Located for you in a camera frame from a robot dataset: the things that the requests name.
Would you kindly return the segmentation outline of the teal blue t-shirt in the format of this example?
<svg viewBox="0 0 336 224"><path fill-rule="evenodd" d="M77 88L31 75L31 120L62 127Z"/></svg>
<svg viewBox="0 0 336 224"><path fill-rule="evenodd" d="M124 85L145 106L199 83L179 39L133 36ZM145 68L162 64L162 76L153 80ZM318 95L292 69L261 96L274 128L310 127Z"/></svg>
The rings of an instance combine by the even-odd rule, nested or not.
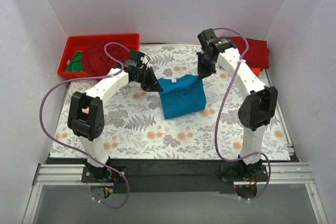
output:
<svg viewBox="0 0 336 224"><path fill-rule="evenodd" d="M159 95L166 120L205 109L203 81L198 76L186 74L176 80L160 78L158 83L163 89Z"/></svg>

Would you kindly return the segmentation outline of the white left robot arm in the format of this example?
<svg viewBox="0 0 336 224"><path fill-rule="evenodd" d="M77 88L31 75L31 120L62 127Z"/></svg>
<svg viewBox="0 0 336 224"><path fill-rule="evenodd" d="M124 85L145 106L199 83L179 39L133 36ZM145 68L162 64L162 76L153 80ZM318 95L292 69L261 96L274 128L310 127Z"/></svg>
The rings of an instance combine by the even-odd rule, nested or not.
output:
<svg viewBox="0 0 336 224"><path fill-rule="evenodd" d="M100 139L107 102L130 82L139 83L144 92L162 92L163 89L150 66L150 58L137 50L131 50L125 62L118 62L99 80L85 92L73 93L67 124L81 140L88 163L102 168L109 159Z"/></svg>

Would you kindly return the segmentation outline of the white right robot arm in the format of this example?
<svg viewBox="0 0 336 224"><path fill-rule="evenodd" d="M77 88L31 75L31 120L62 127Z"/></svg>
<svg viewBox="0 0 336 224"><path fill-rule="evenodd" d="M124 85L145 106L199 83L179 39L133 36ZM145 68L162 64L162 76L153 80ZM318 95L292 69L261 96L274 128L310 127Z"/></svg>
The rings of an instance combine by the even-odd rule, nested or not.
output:
<svg viewBox="0 0 336 224"><path fill-rule="evenodd" d="M244 128L243 144L236 162L243 167L260 164L266 157L261 152L263 135L267 125L275 115L278 91L266 86L253 73L244 56L249 50L244 39L245 50L240 53L230 37L220 39L212 28L197 36L201 51L197 53L197 73L200 79L216 73L216 66L222 67L230 76L229 86L236 86L243 98L238 110L238 118Z"/></svg>

